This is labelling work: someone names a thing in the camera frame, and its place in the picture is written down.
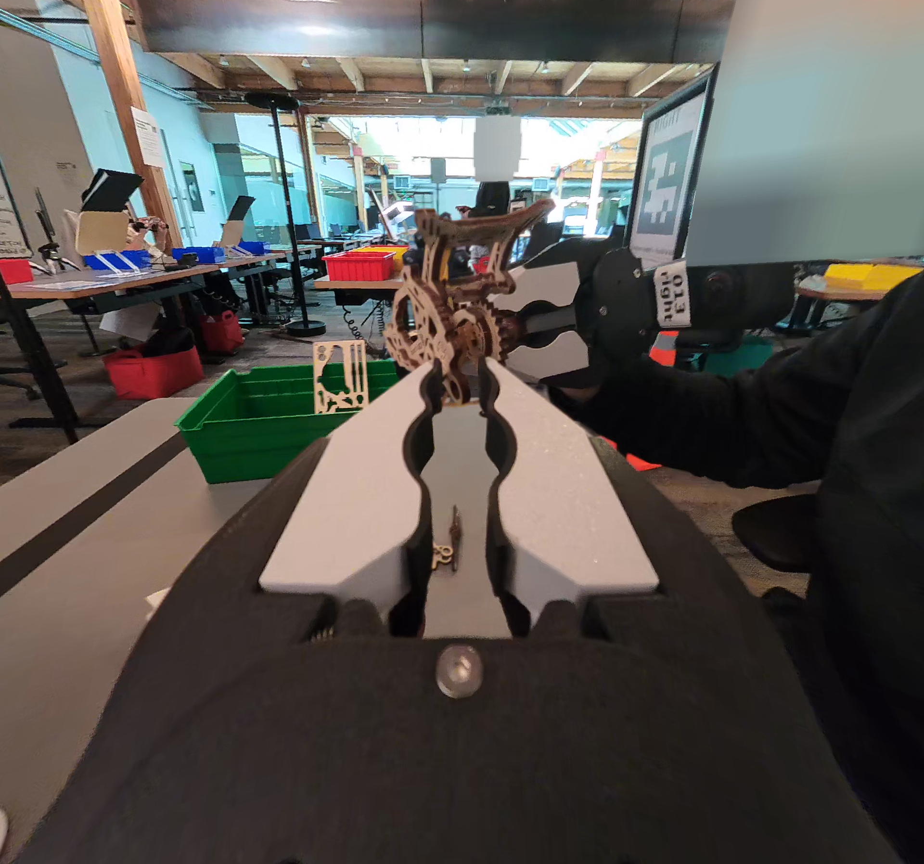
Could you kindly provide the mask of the red plastic container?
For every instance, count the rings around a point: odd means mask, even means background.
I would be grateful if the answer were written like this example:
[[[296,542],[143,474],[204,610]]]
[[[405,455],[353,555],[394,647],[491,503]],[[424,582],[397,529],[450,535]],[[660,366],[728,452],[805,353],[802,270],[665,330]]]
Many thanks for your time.
[[[210,354],[234,355],[245,344],[244,332],[232,310],[202,315],[199,324],[203,345]]]

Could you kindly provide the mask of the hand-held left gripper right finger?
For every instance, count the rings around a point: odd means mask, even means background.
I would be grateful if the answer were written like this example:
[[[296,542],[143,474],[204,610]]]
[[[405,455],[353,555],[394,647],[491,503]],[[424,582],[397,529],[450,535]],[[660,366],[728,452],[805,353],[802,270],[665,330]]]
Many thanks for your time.
[[[648,596],[659,578],[590,435],[493,359],[482,360],[488,492],[486,564],[511,634],[551,603],[580,611]]]

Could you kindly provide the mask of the cream rounded board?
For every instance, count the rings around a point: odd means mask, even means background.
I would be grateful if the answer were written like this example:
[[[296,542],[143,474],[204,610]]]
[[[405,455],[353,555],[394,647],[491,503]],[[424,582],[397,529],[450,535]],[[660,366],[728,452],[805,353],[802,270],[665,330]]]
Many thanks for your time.
[[[83,256],[124,250],[131,218],[125,211],[82,211],[77,217],[75,250]]]

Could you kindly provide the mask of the wooden support pillar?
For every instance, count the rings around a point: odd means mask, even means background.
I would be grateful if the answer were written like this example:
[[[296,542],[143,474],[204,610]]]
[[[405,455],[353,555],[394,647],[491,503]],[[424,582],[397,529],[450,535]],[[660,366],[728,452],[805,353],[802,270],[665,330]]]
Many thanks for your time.
[[[148,215],[167,224],[167,248],[182,245],[164,168],[150,165],[134,111],[147,111],[120,0],[81,0],[121,128],[132,169],[142,176],[141,199]]]

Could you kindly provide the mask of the green plastic bin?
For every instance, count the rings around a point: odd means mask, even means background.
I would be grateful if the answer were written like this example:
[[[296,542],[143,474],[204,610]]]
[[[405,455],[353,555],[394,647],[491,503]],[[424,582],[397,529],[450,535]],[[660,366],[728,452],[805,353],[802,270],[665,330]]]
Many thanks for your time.
[[[296,364],[225,373],[176,425],[206,481],[219,484],[276,476],[350,417],[316,414],[313,367]]]

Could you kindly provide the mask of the red fabric tote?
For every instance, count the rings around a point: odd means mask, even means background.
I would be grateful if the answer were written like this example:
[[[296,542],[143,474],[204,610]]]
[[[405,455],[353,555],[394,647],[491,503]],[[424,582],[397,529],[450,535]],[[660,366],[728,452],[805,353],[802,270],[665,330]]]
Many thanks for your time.
[[[196,348],[157,357],[145,357],[137,348],[120,350],[103,357],[103,364],[119,400],[167,398],[203,377]]]

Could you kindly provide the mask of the wooden mechanical model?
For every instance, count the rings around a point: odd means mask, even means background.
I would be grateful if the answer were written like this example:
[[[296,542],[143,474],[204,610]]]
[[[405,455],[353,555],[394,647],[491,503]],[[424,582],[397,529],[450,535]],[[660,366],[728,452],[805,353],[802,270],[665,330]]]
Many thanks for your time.
[[[470,400],[466,363],[481,359],[505,362],[514,347],[517,327],[513,314],[496,307],[491,298],[509,297],[515,283],[508,269],[514,244],[534,223],[552,210],[543,199],[525,209],[466,220],[446,220],[432,209],[415,211],[417,234],[422,237],[422,260],[407,263],[394,296],[391,320],[384,336],[396,364],[413,372],[438,362],[445,401]],[[457,248],[489,249],[483,272],[450,280],[449,259]]]

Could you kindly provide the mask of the wooden cutout sheet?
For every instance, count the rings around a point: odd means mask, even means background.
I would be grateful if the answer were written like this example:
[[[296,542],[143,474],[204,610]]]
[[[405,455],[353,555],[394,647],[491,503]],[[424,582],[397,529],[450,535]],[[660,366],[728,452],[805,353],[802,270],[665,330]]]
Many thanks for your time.
[[[355,412],[369,404],[369,380],[366,345],[362,339],[314,342],[313,406],[317,415]],[[341,365],[341,383],[333,388],[325,382],[325,373],[334,364]]]

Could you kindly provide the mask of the small wooden key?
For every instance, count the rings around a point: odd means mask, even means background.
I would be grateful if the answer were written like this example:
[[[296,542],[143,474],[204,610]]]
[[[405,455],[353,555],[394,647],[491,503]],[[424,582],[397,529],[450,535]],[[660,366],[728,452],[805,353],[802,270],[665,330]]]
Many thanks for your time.
[[[462,537],[461,515],[458,505],[454,504],[448,530],[448,543],[434,542],[432,545],[431,572],[437,572],[444,567],[449,567],[452,573],[458,571]]]

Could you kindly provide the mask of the white paper notice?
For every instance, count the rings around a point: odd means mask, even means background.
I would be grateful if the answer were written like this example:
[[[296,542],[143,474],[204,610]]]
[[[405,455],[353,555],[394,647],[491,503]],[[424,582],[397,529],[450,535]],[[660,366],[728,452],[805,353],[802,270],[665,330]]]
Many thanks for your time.
[[[148,167],[167,167],[167,155],[159,124],[153,115],[137,107],[131,108],[137,141],[143,163]]]

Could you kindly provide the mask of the long wooden desk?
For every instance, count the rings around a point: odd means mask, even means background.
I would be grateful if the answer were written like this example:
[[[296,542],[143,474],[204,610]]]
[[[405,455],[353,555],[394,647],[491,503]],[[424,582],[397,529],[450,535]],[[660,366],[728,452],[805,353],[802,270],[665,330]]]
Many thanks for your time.
[[[202,288],[204,276],[220,269],[222,265],[196,265],[111,277],[99,271],[88,271],[74,278],[58,274],[32,283],[7,285],[2,282],[2,320],[11,327],[18,349],[49,410],[46,417],[15,419],[8,427],[63,431],[68,442],[75,443],[80,431],[97,430],[111,422],[110,419],[87,419],[77,413],[59,370],[29,316],[29,309],[41,301],[62,301],[73,306],[79,301],[92,300],[102,312],[158,302],[165,307],[168,322],[178,324],[181,321],[178,297]]]

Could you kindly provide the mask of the person's right forearm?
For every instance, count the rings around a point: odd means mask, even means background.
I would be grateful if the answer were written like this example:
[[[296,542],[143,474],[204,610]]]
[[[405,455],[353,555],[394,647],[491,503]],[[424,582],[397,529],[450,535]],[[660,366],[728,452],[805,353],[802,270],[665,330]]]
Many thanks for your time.
[[[880,490],[920,493],[922,273],[756,370],[721,377],[638,358],[599,387],[549,396],[624,453],[735,488],[842,467]]]

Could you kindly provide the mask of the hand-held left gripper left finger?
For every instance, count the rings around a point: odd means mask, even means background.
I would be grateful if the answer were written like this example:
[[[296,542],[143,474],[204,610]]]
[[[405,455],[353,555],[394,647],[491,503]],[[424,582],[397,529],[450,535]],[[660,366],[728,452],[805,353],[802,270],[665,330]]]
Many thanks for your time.
[[[434,452],[443,369],[419,367],[326,437],[260,576],[273,594],[372,604],[394,635],[420,635],[433,561],[422,471]]]

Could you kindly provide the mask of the black tilted board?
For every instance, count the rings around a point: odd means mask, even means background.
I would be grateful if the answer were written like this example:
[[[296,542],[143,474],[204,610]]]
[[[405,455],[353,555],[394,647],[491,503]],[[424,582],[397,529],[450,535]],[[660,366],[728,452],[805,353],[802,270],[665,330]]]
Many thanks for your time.
[[[80,211],[124,211],[144,180],[143,176],[135,173],[99,168],[81,194]]]

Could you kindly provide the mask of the framed marker board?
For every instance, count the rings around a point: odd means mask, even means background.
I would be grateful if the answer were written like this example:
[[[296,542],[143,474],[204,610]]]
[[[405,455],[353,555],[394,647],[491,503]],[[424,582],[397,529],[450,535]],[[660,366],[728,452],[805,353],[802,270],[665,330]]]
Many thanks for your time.
[[[642,117],[624,245],[644,271],[684,256],[720,64]]]

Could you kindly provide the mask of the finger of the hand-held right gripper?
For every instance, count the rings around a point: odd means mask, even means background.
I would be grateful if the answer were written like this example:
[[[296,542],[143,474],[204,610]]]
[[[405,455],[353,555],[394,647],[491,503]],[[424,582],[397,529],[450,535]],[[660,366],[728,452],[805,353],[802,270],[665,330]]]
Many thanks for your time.
[[[581,287],[574,261],[543,267],[519,266],[511,271],[514,288],[505,295],[505,312],[522,323],[575,323]]]
[[[573,326],[523,331],[498,365],[527,383],[567,389],[598,386],[598,367]]]

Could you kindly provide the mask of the handwritten whiteboard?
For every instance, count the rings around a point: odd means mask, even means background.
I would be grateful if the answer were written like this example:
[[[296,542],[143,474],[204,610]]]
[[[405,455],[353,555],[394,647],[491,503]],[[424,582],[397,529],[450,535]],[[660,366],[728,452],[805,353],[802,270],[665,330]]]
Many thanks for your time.
[[[5,258],[32,258],[32,250],[1,164],[1,259]]]

